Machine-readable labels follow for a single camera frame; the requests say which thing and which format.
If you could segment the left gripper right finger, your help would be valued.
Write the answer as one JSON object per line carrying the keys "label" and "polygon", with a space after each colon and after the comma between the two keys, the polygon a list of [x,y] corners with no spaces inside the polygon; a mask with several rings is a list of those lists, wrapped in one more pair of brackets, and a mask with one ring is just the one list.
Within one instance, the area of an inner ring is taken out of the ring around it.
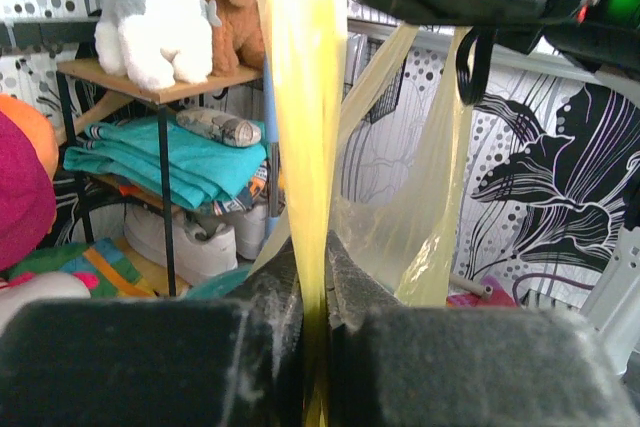
{"label": "left gripper right finger", "polygon": [[334,426],[635,426],[577,314],[403,305],[327,237]]}

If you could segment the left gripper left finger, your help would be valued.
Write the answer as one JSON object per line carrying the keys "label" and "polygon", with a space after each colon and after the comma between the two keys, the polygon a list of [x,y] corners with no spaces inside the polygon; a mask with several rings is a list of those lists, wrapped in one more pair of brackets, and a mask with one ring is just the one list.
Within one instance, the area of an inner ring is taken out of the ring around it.
{"label": "left gripper left finger", "polygon": [[42,300],[1,337],[5,426],[298,426],[293,247],[220,298]]}

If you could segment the yellow trash bag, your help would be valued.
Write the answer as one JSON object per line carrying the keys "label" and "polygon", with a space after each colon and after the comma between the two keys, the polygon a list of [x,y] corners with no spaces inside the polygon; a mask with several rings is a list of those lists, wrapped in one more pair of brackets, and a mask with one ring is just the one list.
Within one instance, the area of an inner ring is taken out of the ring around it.
{"label": "yellow trash bag", "polygon": [[454,53],[429,110],[408,179],[386,205],[356,205],[339,191],[336,158],[405,58],[417,28],[399,26],[350,90],[343,87],[347,0],[258,0],[274,85],[286,207],[266,250],[291,240],[304,309],[303,422],[333,426],[325,274],[335,228],[352,258],[413,306],[446,301],[469,144]]}

